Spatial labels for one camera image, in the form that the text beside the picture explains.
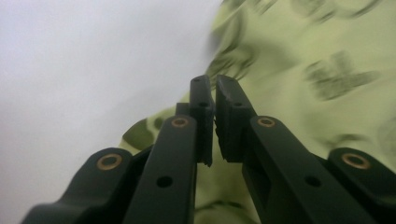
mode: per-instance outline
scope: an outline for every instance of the black plastic part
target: black plastic part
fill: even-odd
[[[215,122],[221,154],[227,162],[242,162],[247,147],[244,133],[256,112],[235,79],[218,75],[216,88]]]
[[[197,161],[210,166],[215,103],[212,99],[209,76],[200,76],[191,80],[190,116],[197,121]]]
[[[134,186],[148,157],[149,150],[139,156],[123,149],[108,148],[88,158],[78,170],[62,198],[56,203],[35,206],[22,224],[121,223]],[[99,160],[105,168],[100,169]],[[111,155],[121,157],[120,164]]]
[[[262,223],[376,223],[283,123],[250,126],[243,174]]]
[[[396,174],[381,162],[352,148],[333,150],[327,167],[380,223],[396,220]]]
[[[193,222],[196,121],[167,119],[151,150],[124,224]]]

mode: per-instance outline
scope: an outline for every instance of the cloth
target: cloth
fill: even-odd
[[[234,77],[258,115],[282,120],[312,153],[352,147],[396,171],[396,1],[225,0],[213,32],[213,90],[217,74]],[[139,121],[120,147],[153,144],[174,112]],[[198,166],[195,223],[260,223],[241,165],[214,138],[212,167]]]

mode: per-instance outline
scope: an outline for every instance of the screw hole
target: screw hole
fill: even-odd
[[[168,188],[172,184],[173,184],[173,179],[170,176],[165,175],[157,179],[157,186],[162,189]]]
[[[178,118],[178,119],[173,119],[173,120],[172,120],[172,125],[173,125],[174,127],[177,127],[177,128],[183,128],[183,127],[186,126],[188,123],[189,123],[188,120],[182,119],[182,118]]]
[[[309,175],[305,178],[305,183],[315,188],[318,188],[321,185],[320,180],[312,175]]]
[[[271,128],[271,127],[274,127],[274,126],[275,126],[275,122],[274,122],[273,120],[271,120],[271,119],[266,119],[266,118],[264,118],[264,119],[259,119],[259,120],[258,120],[258,123],[259,123],[261,126],[266,127],[266,128]]]
[[[100,158],[96,163],[96,166],[99,168],[99,170],[107,171],[116,168],[121,164],[121,162],[122,156],[119,154],[110,153]]]
[[[371,163],[363,156],[354,153],[346,153],[342,156],[344,163],[361,170],[367,170],[371,167]]]

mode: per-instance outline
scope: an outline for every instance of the printed pattern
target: printed pattern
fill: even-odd
[[[345,52],[334,54],[330,63],[324,61],[313,63],[305,69],[305,72],[307,80],[313,84],[316,96],[324,101],[346,95],[379,77],[379,74],[373,71],[356,72]]]
[[[295,12],[312,21],[324,22],[330,18],[356,19],[371,11],[380,2],[381,0],[291,0],[291,5]]]
[[[219,50],[215,59],[208,66],[206,74],[210,77],[212,90],[215,89],[216,75],[222,74],[240,80],[247,75],[249,67],[257,61],[259,52],[249,45],[243,44],[242,39],[246,29],[246,12],[238,10],[244,3],[245,7],[252,8],[256,13],[262,15],[266,12],[276,0],[226,0],[231,11],[235,10],[233,15],[226,24],[226,35],[230,40],[223,48]]]

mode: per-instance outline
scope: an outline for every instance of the white background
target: white background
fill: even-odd
[[[174,105],[214,54],[217,1],[0,1],[0,223]]]

